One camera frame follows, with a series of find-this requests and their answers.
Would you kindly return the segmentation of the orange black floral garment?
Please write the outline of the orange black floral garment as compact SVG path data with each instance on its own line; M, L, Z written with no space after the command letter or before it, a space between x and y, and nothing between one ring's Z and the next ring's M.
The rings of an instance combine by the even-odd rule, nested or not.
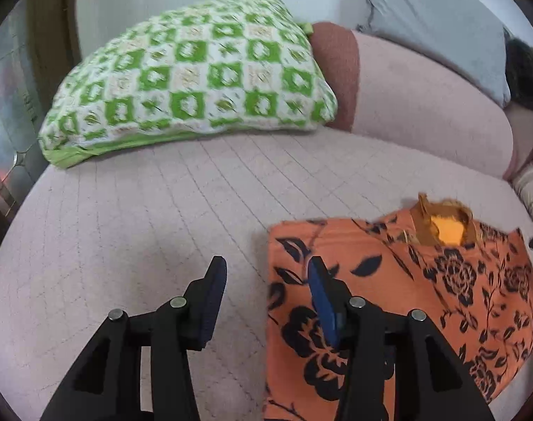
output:
M487 401L533 353L533 253L521 231L426 196L378 221L285 221L268 235L267 420L329 420L343 390L348 356L324 338L308 287L314 256L387 312L425 311Z

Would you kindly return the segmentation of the dark fuzzy clothing heap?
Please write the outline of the dark fuzzy clothing heap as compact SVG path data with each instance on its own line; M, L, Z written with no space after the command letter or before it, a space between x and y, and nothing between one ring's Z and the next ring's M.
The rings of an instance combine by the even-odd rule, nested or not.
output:
M506 41L506 80L511 100L533 111L533 48L518 38Z

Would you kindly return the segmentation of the grey pillow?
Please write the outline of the grey pillow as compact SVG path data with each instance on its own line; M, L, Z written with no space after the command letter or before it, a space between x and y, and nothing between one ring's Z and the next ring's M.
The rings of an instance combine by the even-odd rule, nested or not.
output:
M500 107L510 101L502 22L479 0L367 0L361 31L412 49L478 87Z

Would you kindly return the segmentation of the leaded glass window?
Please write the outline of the leaded glass window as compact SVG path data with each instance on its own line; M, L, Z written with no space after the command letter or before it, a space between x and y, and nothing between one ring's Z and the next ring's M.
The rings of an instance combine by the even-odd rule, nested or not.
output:
M45 110L33 73L30 1L19 0L0 25L0 212L8 221L47 167L37 140Z

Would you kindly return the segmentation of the green white patterned pillow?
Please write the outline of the green white patterned pillow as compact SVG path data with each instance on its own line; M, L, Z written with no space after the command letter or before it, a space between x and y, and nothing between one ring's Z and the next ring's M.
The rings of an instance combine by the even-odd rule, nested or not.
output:
M315 130L335 119L338 104L311 32L281 0L209 0L153 16L67 74L40 149L68 168L156 142Z

